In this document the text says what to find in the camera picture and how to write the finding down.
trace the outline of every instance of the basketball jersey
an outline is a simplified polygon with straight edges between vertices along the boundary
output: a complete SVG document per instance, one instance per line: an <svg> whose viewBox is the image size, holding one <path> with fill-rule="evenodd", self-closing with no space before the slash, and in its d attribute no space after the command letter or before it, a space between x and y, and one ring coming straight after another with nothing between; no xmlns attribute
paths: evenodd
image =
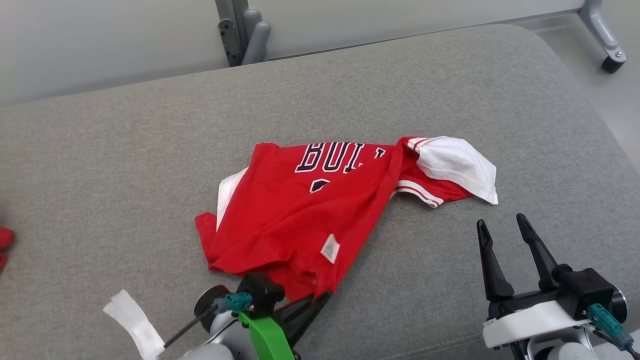
<svg viewBox="0 0 640 360"><path fill-rule="evenodd" d="M267 272L295 301L336 290L394 193L431 208L472 195L497 204L494 182L493 164L446 136L261 143L248 168L220 183L218 216L195 222L210 270Z"/></svg>

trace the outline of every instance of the metal bracket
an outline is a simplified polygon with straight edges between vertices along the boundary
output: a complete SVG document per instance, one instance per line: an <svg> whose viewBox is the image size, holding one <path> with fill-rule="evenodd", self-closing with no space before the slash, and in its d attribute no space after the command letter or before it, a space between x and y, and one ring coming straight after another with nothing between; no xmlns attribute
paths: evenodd
<svg viewBox="0 0 640 360"><path fill-rule="evenodd" d="M218 30L230 67L267 61L266 44L271 25L246 0L216 0Z"/></svg>
<svg viewBox="0 0 640 360"><path fill-rule="evenodd" d="M615 72L627 60L627 55L620 48L618 40L613 36L602 17L602 0L585 0L584 6L578 11L578 16L587 26L593 37L609 55L602 67L609 72Z"/></svg>
<svg viewBox="0 0 640 360"><path fill-rule="evenodd" d="M230 19L224 19L218 24L218 31L220 31L220 38L222 39L222 45L227 52L227 61L229 66L238 66L242 64L244 56L244 50L242 43L240 43L240 34L237 31L236 25Z"/></svg>

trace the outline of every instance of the white tape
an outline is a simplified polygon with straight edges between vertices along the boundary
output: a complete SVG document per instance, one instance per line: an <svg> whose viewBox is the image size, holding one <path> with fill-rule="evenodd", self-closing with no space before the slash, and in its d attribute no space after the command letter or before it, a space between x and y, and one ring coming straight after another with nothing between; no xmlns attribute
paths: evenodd
<svg viewBox="0 0 640 360"><path fill-rule="evenodd" d="M145 312L125 290L112 297L103 311L129 332L144 360L155 360L164 351L164 341Z"/></svg>

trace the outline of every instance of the clothing tag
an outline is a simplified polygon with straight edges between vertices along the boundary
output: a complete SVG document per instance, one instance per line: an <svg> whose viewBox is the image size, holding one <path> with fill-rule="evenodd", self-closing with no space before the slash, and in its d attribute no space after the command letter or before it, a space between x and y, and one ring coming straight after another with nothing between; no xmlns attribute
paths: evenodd
<svg viewBox="0 0 640 360"><path fill-rule="evenodd" d="M129 332L144 360L155 360L164 351L164 341L144 311L125 290L112 297L103 311Z"/></svg>
<svg viewBox="0 0 640 360"><path fill-rule="evenodd" d="M331 234L324 242L320 253L326 257L331 264L335 264L335 258L338 257L338 250L340 250L340 244L335 241L335 235Z"/></svg>

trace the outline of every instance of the gray cushion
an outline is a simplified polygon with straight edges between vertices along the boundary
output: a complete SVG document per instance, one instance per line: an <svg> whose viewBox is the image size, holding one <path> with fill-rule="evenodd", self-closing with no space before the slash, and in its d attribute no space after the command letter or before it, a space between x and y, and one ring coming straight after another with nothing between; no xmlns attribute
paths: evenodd
<svg viewBox="0 0 640 360"><path fill-rule="evenodd" d="M464 138L498 169L500 205L394 197L298 345L304 359L509 358L484 348L475 223L516 292L537 275L525 213L558 262L596 268L640 307L640 179L552 51L483 26L0 109L1 356L136 359L102 312L126 289L166 339L207 270L193 218L259 142ZM637 321L637 314L632 318ZM189 331L165 354L206 339Z"/></svg>

